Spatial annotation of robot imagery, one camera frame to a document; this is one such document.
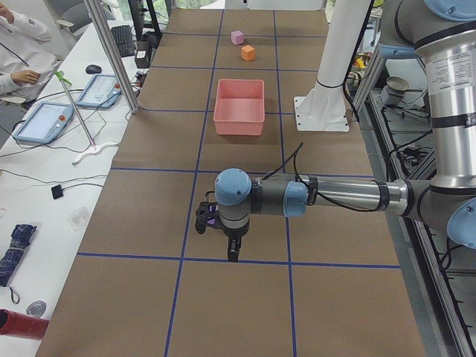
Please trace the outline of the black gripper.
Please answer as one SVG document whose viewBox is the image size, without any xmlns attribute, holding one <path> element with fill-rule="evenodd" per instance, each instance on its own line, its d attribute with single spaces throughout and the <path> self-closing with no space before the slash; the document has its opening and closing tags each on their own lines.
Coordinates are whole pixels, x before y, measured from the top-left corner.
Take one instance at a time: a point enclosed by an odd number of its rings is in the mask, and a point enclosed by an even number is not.
<svg viewBox="0 0 476 357">
<path fill-rule="evenodd" d="M 207 191 L 205 193 L 204 201 L 199 204 L 196 210 L 195 229 L 198 234 L 204 234 L 207 228 L 223 229 L 223 224 L 219 218 L 219 209 L 217 202 L 210 202 L 209 195 L 214 191 Z M 214 225 L 209 225 L 207 221 L 209 219 L 215 219 Z M 239 262 L 239 251 L 241 249 L 240 238 L 228 239 L 228 262 Z"/>
</svg>

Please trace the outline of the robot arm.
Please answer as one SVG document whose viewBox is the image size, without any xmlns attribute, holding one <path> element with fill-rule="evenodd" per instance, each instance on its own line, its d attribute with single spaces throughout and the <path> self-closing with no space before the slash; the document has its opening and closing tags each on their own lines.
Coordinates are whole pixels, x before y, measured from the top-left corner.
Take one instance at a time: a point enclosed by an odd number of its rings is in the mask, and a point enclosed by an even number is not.
<svg viewBox="0 0 476 357">
<path fill-rule="evenodd" d="M 420 221 L 455 243 L 475 246 L 475 3 L 386 1 L 379 50 L 386 58 L 425 63 L 436 174 L 429 181 L 392 182 L 286 173 L 252 178 L 231 168 L 215 181 L 215 201 L 196 211 L 196 231 L 228 237 L 237 261 L 253 214 L 301 216 L 309 206 L 389 211 Z"/>
</svg>

